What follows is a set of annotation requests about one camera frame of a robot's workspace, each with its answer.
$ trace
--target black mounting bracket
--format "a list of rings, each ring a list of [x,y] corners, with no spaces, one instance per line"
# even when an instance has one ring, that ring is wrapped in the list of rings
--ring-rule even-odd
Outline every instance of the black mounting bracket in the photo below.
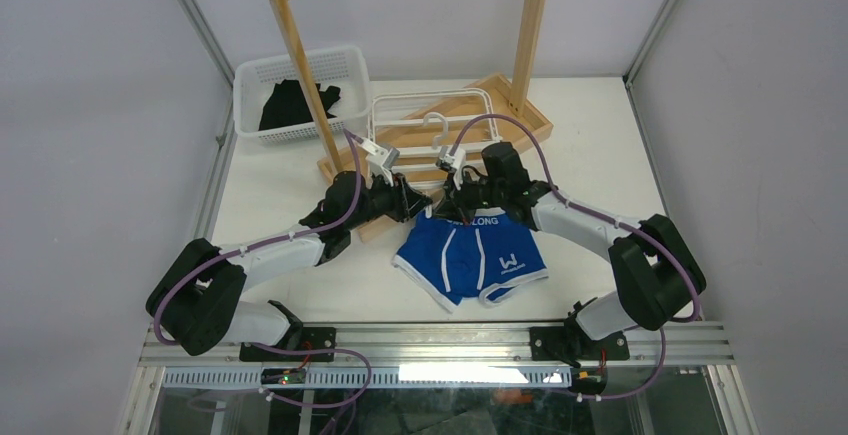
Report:
[[[575,353],[574,342],[573,336],[563,326],[530,327],[530,354],[533,361],[555,360],[580,368],[579,360],[600,361],[602,350],[606,351],[607,361],[630,359],[627,338],[622,332],[615,332],[592,343],[583,340],[579,353]]]
[[[326,348],[336,348],[336,329],[333,327],[303,327],[298,333],[293,334],[291,339],[297,338],[299,343],[294,347],[277,347],[285,350],[306,350],[304,345],[307,343],[312,346],[313,350],[322,350]],[[289,339],[288,335],[280,344],[284,344]],[[304,356],[288,356],[277,355],[253,345],[242,344],[239,351],[239,360],[242,362],[300,362]],[[327,353],[323,355],[312,355],[309,360],[314,362],[332,362],[335,359],[334,354]]]

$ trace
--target white plastic basket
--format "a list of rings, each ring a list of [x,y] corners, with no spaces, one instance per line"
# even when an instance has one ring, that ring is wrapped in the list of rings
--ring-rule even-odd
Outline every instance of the white plastic basket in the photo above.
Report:
[[[306,52],[309,67],[316,83],[324,90],[327,85],[341,89],[341,99],[329,110],[336,118],[328,120],[330,129],[341,130],[345,122],[362,119],[371,110],[371,84],[368,69],[359,48],[353,45],[310,50]],[[318,136],[315,123],[259,131],[262,108],[274,91],[274,84],[296,80],[288,55],[253,60],[239,65],[233,83],[233,117],[240,137],[266,143]]]

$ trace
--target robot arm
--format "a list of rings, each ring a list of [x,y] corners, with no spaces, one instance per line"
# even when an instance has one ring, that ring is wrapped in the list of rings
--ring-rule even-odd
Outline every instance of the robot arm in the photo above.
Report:
[[[221,342],[258,342],[296,349],[300,320],[279,302],[239,301],[241,294],[271,278],[334,259],[350,245],[351,230],[366,222],[383,215],[403,222],[432,203],[412,189],[403,175],[391,172],[396,149],[369,140],[360,143],[369,153],[366,161],[374,174],[371,186],[366,188],[356,172],[339,173],[312,212],[297,225],[265,239],[288,240],[248,250],[257,244],[219,248],[201,238],[190,242],[177,257],[147,300],[145,308],[151,316],[165,294],[189,273],[222,253],[236,254],[200,272],[196,281],[176,292],[162,313],[162,327],[189,355],[204,353]],[[357,178],[361,189],[355,208],[338,224],[351,207]],[[309,230],[314,232],[293,236]]]
[[[464,162],[456,154],[443,158],[440,167],[448,172],[445,196],[434,209],[434,216],[468,223],[475,210],[500,207],[530,229],[571,240],[612,265],[617,290],[586,305],[576,305],[565,321],[575,341],[572,360],[580,356],[581,346],[619,336],[618,332],[628,328],[657,330],[691,301],[685,282],[670,261],[622,227],[636,227],[665,247],[685,268],[697,293],[706,287],[703,273],[667,217],[654,215],[645,221],[620,217],[556,192],[547,182],[532,181],[509,142],[489,145],[482,157],[486,175],[462,167],[461,181],[456,170]]]

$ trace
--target glass panel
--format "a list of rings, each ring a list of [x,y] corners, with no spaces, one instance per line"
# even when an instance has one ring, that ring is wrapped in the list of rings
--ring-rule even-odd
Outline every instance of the glass panel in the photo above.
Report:
[[[605,393],[637,386],[650,372],[650,368],[608,368]],[[275,392],[298,401],[307,395],[307,400],[324,404],[340,402],[351,393],[349,389],[305,392],[293,388]],[[709,384],[701,371],[681,375],[676,368],[664,370],[641,396],[600,403],[577,403],[572,396],[544,389],[374,389],[347,407],[314,409],[308,414],[277,400],[269,403],[256,389],[227,392],[165,388],[151,433],[721,434],[713,407]]]

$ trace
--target hanger hook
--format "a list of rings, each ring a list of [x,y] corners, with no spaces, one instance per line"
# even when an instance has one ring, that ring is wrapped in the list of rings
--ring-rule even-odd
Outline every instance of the hanger hook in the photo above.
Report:
[[[433,137],[433,148],[436,149],[439,148],[439,145],[442,144],[442,140],[447,138],[448,133],[450,133],[450,128],[448,127],[448,119],[445,118],[445,116],[439,112],[430,112],[427,115],[424,115],[424,119],[421,122],[421,126],[426,127],[434,118],[437,118],[442,122],[442,133]]]

